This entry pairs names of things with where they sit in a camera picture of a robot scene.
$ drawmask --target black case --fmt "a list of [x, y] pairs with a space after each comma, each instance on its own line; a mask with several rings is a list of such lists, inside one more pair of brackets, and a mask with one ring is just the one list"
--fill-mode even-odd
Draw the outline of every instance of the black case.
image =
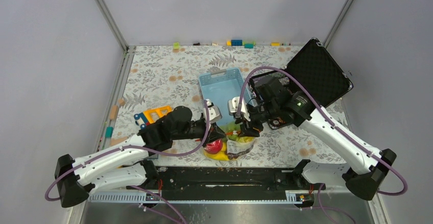
[[[350, 79], [317, 38], [308, 41], [290, 60], [284, 70], [298, 80], [324, 107], [328, 107], [353, 88]], [[285, 75], [277, 71], [270, 71], [253, 76], [248, 81], [256, 97], [260, 96], [254, 84], [261, 77], [268, 75], [278, 77], [292, 93], [300, 90], [295, 83], [289, 82]], [[279, 118], [271, 119], [268, 124], [271, 129], [286, 126]]]

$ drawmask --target wooden block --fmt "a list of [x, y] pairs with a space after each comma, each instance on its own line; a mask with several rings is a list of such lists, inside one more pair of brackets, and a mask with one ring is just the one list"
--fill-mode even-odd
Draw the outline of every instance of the wooden block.
[[123, 141], [126, 141], [126, 139], [128, 139], [127, 136], [124, 136], [124, 137], [119, 138], [119, 139], [111, 139], [110, 146], [117, 145], [117, 144], [119, 144], [119, 143], [121, 143]]
[[117, 103], [119, 103], [119, 107], [121, 107], [126, 103], [126, 101], [123, 100], [123, 98], [120, 98], [119, 100], [117, 100]]
[[113, 105], [110, 111], [110, 119], [115, 120], [117, 118], [117, 112], [119, 111], [118, 105]]

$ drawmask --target red apple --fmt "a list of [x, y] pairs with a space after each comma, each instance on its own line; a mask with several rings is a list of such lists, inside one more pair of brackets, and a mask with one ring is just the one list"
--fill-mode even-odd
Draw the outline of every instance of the red apple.
[[223, 140], [218, 139], [216, 141], [206, 144], [204, 150], [209, 154], [217, 154], [223, 148]]

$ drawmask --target gray floor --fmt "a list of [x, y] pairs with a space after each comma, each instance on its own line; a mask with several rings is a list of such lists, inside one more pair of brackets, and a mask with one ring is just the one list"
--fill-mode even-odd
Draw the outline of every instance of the gray floor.
[[[356, 223], [374, 223], [368, 203], [350, 193], [322, 194], [324, 206], [341, 208], [355, 218]], [[262, 224], [262, 223], [332, 223], [319, 210], [299, 210], [294, 206], [274, 204], [183, 204], [175, 205], [189, 223], [209, 224]], [[176, 218], [167, 205], [157, 205], [155, 210]], [[338, 223], [353, 223], [341, 213], [328, 211]], [[147, 224], [173, 223], [154, 213], [143, 212], [137, 204], [87, 203], [81, 224]]]

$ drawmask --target black foam padding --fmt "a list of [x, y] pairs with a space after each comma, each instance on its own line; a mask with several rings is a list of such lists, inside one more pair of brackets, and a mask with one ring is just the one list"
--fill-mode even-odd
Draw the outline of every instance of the black foam padding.
[[[322, 106], [327, 107], [353, 88], [326, 48], [316, 38], [311, 39], [288, 63], [285, 71], [299, 81]], [[289, 89], [300, 88], [293, 82]]]

